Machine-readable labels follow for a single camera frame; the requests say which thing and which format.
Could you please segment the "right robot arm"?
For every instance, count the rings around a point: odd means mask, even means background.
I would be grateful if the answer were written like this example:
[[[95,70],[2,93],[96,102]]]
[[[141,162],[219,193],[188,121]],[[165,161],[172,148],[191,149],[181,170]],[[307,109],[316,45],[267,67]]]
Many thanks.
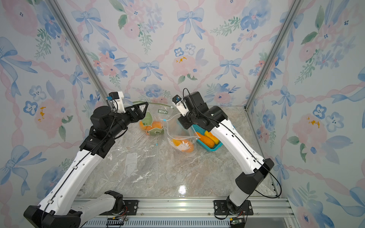
[[[198,125],[212,133],[240,165],[242,173],[235,179],[236,187],[226,200],[230,213],[240,213],[247,198],[270,174],[274,162],[255,152],[237,132],[225,112],[218,106],[208,107],[199,92],[185,97],[176,95],[172,102],[181,114],[178,120],[185,129]]]

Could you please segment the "clear zip-top bag green print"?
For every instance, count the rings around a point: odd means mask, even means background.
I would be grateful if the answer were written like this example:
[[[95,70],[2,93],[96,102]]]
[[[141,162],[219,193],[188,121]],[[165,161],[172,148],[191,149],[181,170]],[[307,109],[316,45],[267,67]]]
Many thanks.
[[[167,104],[149,103],[143,123],[151,125],[153,121],[160,121],[164,127],[164,120],[170,119],[176,108]]]

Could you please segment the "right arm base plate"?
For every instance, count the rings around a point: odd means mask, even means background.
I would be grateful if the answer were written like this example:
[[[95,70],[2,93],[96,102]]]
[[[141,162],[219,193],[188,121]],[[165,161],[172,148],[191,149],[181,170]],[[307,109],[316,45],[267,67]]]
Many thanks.
[[[252,204],[249,200],[245,200],[242,205],[236,206],[228,200],[213,201],[214,214],[216,216],[238,216],[253,215]]]

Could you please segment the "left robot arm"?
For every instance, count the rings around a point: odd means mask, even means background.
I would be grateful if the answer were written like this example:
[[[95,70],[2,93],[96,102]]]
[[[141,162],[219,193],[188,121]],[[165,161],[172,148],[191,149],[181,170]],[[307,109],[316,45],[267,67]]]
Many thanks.
[[[28,206],[24,217],[35,228],[80,228],[89,220],[104,213],[125,213],[123,195],[107,191],[90,200],[84,206],[72,204],[97,165],[106,157],[115,140],[123,135],[128,125],[145,118],[147,102],[113,112],[109,106],[101,106],[91,116],[92,127],[80,146],[71,166],[53,190],[37,205]]]

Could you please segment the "small yellow mango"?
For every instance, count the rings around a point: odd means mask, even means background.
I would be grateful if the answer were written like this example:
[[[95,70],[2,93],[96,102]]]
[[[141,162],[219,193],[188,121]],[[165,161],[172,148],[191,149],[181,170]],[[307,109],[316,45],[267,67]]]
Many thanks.
[[[205,131],[204,135],[211,139],[216,145],[220,143],[219,139],[215,137],[211,132]]]

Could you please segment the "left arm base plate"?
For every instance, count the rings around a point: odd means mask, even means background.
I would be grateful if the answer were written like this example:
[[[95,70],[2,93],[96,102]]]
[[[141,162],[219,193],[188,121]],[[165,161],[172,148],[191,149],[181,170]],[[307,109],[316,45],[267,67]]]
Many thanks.
[[[135,216],[137,214],[139,201],[136,199],[119,200],[112,210],[102,213],[101,215],[125,215]]]

